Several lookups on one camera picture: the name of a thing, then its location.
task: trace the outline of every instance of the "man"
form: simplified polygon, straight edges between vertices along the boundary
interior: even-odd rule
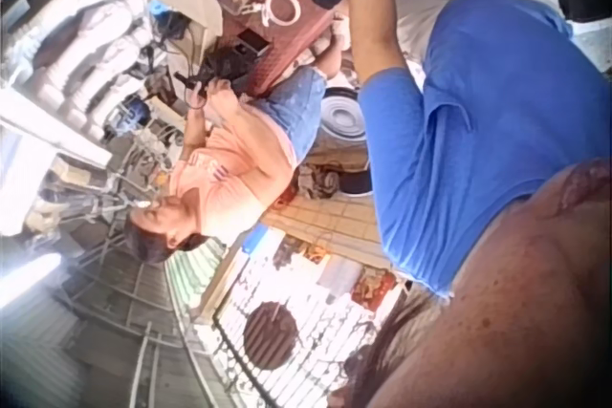
[[[227,81],[207,88],[207,108],[223,125],[207,139],[204,108],[187,115],[184,148],[168,196],[134,208],[125,226],[127,244],[149,263],[166,260],[193,235],[231,244],[251,228],[289,185],[312,147],[320,123],[326,79],[339,72],[345,37],[333,30],[329,47],[301,67],[269,98],[241,104]],[[191,95],[197,100],[199,87]]]
[[[392,318],[348,406],[605,402],[610,84],[557,0],[410,7],[423,93],[394,0],[350,0],[353,55],[383,247],[449,301],[409,355]]]

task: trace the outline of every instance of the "table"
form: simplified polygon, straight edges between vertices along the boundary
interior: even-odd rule
[[[332,22],[334,13],[322,9],[312,0],[298,0],[302,14],[292,26],[282,27],[271,24],[265,28],[261,24],[261,13],[233,16],[224,11],[224,31],[221,45],[230,45],[235,36],[246,28],[251,28],[271,42],[262,59],[251,74],[249,93],[252,96],[265,94],[287,67],[306,50]],[[290,18],[293,7],[285,0],[274,0],[274,14],[280,18]]]

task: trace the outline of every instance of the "hand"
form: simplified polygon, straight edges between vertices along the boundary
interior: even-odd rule
[[[189,112],[203,111],[204,106],[207,105],[207,100],[200,96],[200,89],[202,88],[202,82],[198,81],[192,90],[186,90],[187,105],[189,106]]]
[[[238,106],[238,97],[231,89],[230,82],[214,78],[210,81],[207,87],[208,102],[213,110],[222,118],[235,111]]]

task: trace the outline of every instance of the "dark hair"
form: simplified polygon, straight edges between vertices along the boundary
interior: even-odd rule
[[[404,329],[431,305],[431,296],[420,295],[408,300],[405,293],[402,293],[368,350],[357,377],[351,383],[346,408],[367,407],[383,383],[411,352],[405,346],[398,346],[396,338],[406,336]]]
[[[125,219],[123,235],[132,255],[147,264],[165,262],[176,250],[189,252],[208,240],[208,236],[192,234],[184,239],[177,248],[170,248],[167,246],[164,234],[152,233],[134,225],[129,216]]]

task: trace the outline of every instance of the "blue t-shirt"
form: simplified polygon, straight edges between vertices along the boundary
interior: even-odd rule
[[[510,202],[610,156],[610,84],[570,38],[533,0],[452,0],[422,94],[405,69],[361,89],[383,248],[439,295]]]

